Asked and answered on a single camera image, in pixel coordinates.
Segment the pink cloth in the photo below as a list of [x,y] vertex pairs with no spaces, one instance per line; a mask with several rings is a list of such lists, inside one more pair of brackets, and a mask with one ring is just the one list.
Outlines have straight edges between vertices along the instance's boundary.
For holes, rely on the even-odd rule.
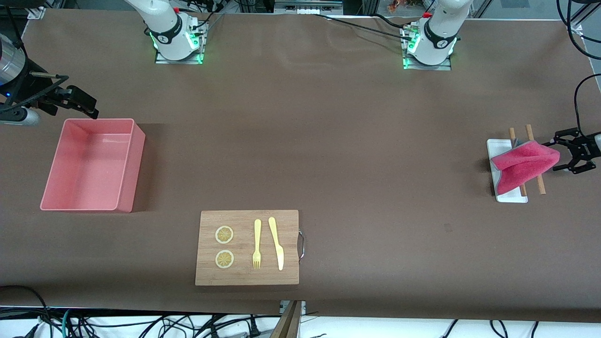
[[491,159],[501,179],[496,185],[496,193],[503,195],[514,190],[553,167],[560,160],[560,153],[536,141],[528,141],[508,152]]

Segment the brown table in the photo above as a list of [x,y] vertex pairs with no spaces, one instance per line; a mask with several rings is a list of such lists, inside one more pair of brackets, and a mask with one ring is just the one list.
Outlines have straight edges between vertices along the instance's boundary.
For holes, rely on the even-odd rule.
[[[393,38],[314,16],[225,16],[202,66],[154,65],[143,29],[116,11],[29,24],[30,57],[147,143],[134,213],[42,212],[63,120],[83,115],[1,126],[0,283],[52,306],[601,320],[601,171],[546,174],[528,204],[490,187],[488,138],[575,125],[591,67],[560,22],[467,21],[451,72],[403,70]],[[579,102],[599,131],[594,81]],[[200,212],[224,209],[300,210],[300,285],[194,286]]]

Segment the yellow fork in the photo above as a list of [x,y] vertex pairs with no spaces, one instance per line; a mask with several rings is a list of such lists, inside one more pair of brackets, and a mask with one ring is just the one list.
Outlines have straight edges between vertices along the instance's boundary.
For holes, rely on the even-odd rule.
[[255,252],[252,254],[252,267],[261,268],[261,253],[259,252],[259,241],[261,239],[261,220],[255,220]]

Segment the wooden cutting board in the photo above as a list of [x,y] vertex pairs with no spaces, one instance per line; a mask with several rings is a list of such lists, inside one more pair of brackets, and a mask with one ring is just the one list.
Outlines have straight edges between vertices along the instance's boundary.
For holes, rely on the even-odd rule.
[[[269,223],[274,217],[278,225],[279,244],[284,248],[284,269],[278,269],[278,259]],[[252,268],[255,251],[254,223],[259,219],[261,227],[261,268]],[[215,231],[229,226],[233,239],[221,244],[215,239]],[[198,286],[217,285],[279,285],[299,283],[299,212],[298,210],[224,210],[202,211],[198,232],[196,280]],[[222,269],[215,263],[222,250],[234,254],[234,262]]]

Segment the teal cable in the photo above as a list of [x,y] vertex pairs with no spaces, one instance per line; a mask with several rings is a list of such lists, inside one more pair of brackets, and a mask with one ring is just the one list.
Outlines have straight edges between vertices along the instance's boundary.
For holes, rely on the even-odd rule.
[[65,315],[63,316],[63,324],[61,325],[61,331],[63,332],[63,338],[67,338],[67,317],[69,316],[69,311],[71,311],[71,309],[68,309],[67,311],[65,311]]

